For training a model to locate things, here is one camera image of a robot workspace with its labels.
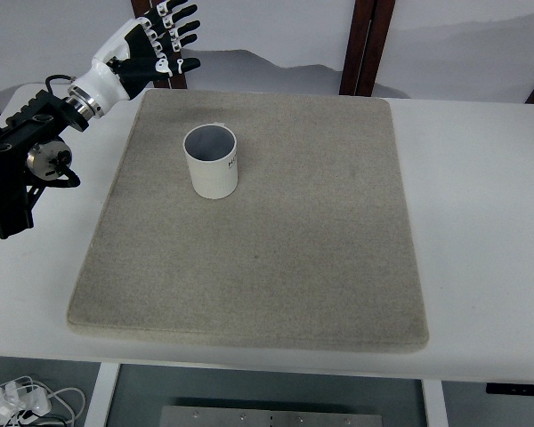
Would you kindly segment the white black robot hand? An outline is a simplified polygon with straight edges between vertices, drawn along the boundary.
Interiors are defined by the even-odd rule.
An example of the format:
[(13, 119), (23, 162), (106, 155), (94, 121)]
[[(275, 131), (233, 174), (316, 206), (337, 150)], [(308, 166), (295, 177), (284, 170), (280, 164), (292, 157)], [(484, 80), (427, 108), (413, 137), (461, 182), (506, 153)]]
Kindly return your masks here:
[(161, 1), (126, 22), (93, 56), (69, 97), (100, 117), (120, 101), (134, 99), (149, 83), (181, 76), (200, 66), (181, 50), (197, 40), (198, 10), (188, 1)]

